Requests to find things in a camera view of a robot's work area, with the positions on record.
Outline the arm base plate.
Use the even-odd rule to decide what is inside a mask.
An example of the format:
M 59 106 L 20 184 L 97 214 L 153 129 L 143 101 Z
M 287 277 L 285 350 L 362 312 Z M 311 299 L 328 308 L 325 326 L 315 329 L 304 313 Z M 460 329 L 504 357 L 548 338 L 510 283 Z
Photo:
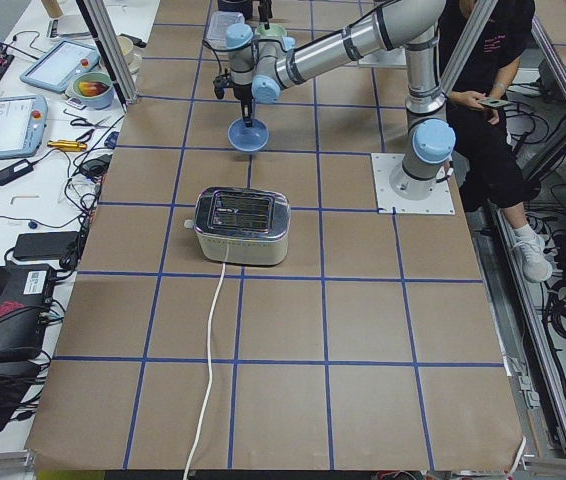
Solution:
M 454 215 L 455 207 L 443 165 L 429 180 L 404 172 L 403 154 L 371 153 L 372 172 L 380 214 Z

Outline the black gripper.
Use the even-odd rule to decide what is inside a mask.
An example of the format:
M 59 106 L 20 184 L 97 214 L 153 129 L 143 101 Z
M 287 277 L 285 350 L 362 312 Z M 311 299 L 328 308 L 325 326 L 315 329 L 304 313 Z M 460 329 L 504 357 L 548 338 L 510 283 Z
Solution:
M 271 1 L 258 1 L 259 24 L 264 28 L 270 27 Z M 236 84 L 235 98 L 241 102 L 241 115 L 243 124 L 247 128 L 253 126 L 253 95 L 252 84 Z

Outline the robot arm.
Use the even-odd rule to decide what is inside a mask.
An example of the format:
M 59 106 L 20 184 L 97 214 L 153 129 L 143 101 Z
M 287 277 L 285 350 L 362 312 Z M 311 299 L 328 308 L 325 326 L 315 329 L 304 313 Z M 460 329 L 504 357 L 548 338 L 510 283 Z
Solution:
M 377 51 L 404 48 L 408 70 L 408 151 L 390 174 L 392 190 L 408 200 L 427 198 L 450 158 L 454 131 L 445 121 L 446 96 L 440 85 L 435 24 L 442 1 L 386 1 L 358 20 L 305 45 L 286 34 L 259 33 L 246 23 L 225 33 L 229 71 L 214 83 L 217 96 L 232 89 L 241 116 L 228 128 L 231 145 L 242 152 L 265 147 L 269 132 L 255 119 L 255 104 L 274 104 L 281 92 L 356 62 Z

